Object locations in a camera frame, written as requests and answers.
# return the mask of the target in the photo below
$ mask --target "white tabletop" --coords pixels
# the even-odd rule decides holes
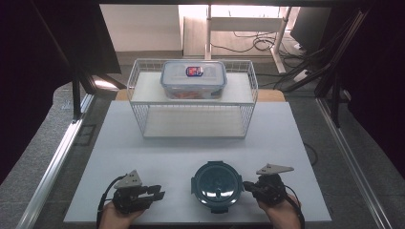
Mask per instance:
[[[291,166],[294,171],[281,177],[302,202],[306,221],[330,220],[287,102],[257,103],[245,139],[144,139],[129,102],[113,101],[64,221],[95,222],[107,186],[137,169],[143,185],[159,184],[166,193],[135,223],[268,222],[249,192],[225,214],[211,214],[191,195],[191,177],[210,160],[222,160],[253,182],[266,163]]]

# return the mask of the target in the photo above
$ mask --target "aluminum rail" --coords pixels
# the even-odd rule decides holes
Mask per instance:
[[[339,146],[343,158],[345,158],[346,163],[351,170],[354,181],[356,182],[361,195],[365,199],[366,204],[368,205],[378,228],[393,228],[385,214],[380,201],[378,200],[378,197],[376,196],[375,192],[367,181],[366,176],[363,174],[363,171],[357,163],[352,149],[346,141],[346,138],[344,137],[342,131],[339,128],[336,128],[332,119],[330,118],[330,109],[328,107],[328,104],[326,104],[325,99],[316,98],[316,102],[318,103],[318,106],[320,107],[321,112],[325,120],[327,121],[328,126],[330,127],[330,131]]]
[[[68,130],[63,136],[59,146],[54,153],[53,159],[48,166],[47,171],[39,182],[38,187],[33,194],[30,203],[28,204],[23,216],[21,217],[16,228],[29,229],[33,228],[39,214],[41,213],[42,207],[44,206],[49,193],[53,188],[53,184],[57,179],[57,176],[62,168],[63,162],[68,155],[69,150],[72,147],[74,139],[80,130],[83,123],[83,118],[86,115],[89,107],[93,101],[94,96],[86,94],[81,102],[81,116],[76,122],[69,125]]]

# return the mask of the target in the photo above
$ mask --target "cable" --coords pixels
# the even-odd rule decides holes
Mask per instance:
[[[117,183],[117,181],[123,179],[125,176],[117,177],[116,179],[114,179],[113,182],[111,182],[110,185],[108,185],[105,193],[101,196],[100,203],[98,204],[98,208],[97,208],[96,229],[98,229],[98,227],[100,226],[100,223],[101,223],[102,211],[104,209],[104,202],[107,200],[106,198],[107,198],[108,192],[110,191],[111,187],[113,187],[113,185],[115,183]]]
[[[287,188],[289,188],[289,190],[291,190],[291,192],[295,195],[295,198],[297,199],[296,203],[294,200],[292,200],[288,195],[286,196],[286,201],[291,204],[291,206],[295,209],[295,212],[298,215],[298,219],[300,220],[300,225],[301,225],[301,229],[305,228],[305,219],[304,219],[304,215],[301,211],[301,202],[298,199],[297,195],[295,194],[294,190],[292,190],[290,187],[286,186]]]
[[[284,46],[283,42],[282,47],[284,48],[284,51],[281,49],[279,50],[280,56],[283,57],[283,62],[285,65],[293,68],[288,74],[285,75],[285,77],[281,78],[278,83],[274,84],[273,89],[279,89],[282,91],[282,86],[283,83],[290,80],[293,76],[296,76],[296,74],[300,73],[301,71],[305,70],[308,66],[311,66],[314,68],[315,63],[321,63],[322,60],[325,59],[330,55],[330,52],[332,51],[334,45],[336,42],[344,35],[346,34],[346,31],[350,28],[350,25],[352,24],[352,21],[355,18],[355,12],[356,10],[353,11],[352,15],[349,17],[348,20],[346,20],[345,23],[343,23],[342,27],[340,30],[336,33],[336,35],[320,50],[317,52],[313,52],[311,54],[302,54],[302,55],[293,55],[289,53]],[[291,66],[286,60],[292,59],[292,58],[298,58],[302,59],[303,62],[300,63],[297,66]]]
[[[313,147],[310,146],[309,144],[307,144],[307,143],[305,143],[305,142],[303,142],[303,143],[304,143],[305,146],[307,146],[308,148],[310,148],[310,149],[313,151],[313,154],[315,155],[315,160],[310,163],[311,166],[314,166],[314,165],[318,162],[318,152],[316,152],[316,150],[313,149]]]
[[[263,88],[263,87],[265,87],[265,86],[268,86],[268,85],[271,85],[271,84],[276,84],[276,83],[277,83],[277,82],[270,82],[270,83],[258,85],[258,87],[259,87],[259,89],[261,89],[261,88]]]
[[[274,42],[275,42],[275,38],[273,38],[273,37],[259,37],[258,36],[253,40],[253,46],[258,51],[267,51],[267,50],[270,50],[271,48],[273,48]],[[257,47],[257,44],[259,44],[259,43],[265,43],[267,45],[267,47],[264,49],[261,49],[261,48]]]
[[[224,46],[216,46],[216,45],[213,45],[212,43],[211,43],[211,46],[215,47],[215,48],[219,48],[219,49],[228,50],[228,51],[231,51],[231,52],[248,52],[248,51],[250,51],[250,50],[252,50],[254,48],[254,46],[252,46],[251,48],[249,48],[247,50],[244,50],[244,51],[236,51],[236,50],[232,50],[230,48],[224,47]]]
[[[269,35],[272,34],[273,32],[263,32],[259,34],[259,31],[256,31],[256,35],[237,35],[236,32],[233,32],[233,35],[235,35],[236,37],[240,37],[240,38],[252,38],[252,37],[257,37],[257,36],[263,36],[263,35]]]
[[[270,74],[270,73],[256,73],[257,75],[262,75],[262,76],[274,76],[274,77],[283,77],[282,74]]]

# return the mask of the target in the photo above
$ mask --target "wire basket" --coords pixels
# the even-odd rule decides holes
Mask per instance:
[[[128,80],[128,99],[143,137],[245,138],[258,95],[251,61],[221,60],[227,85],[218,99],[168,98],[160,84],[166,61],[137,59]]]

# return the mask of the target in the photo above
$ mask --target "white shelf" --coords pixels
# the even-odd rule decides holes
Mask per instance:
[[[244,137],[239,107],[153,107],[145,137]]]
[[[141,72],[131,102],[254,103],[247,73],[227,73],[226,78],[227,84],[224,87],[223,95],[219,99],[170,99],[166,96],[164,88],[160,84],[160,73]]]

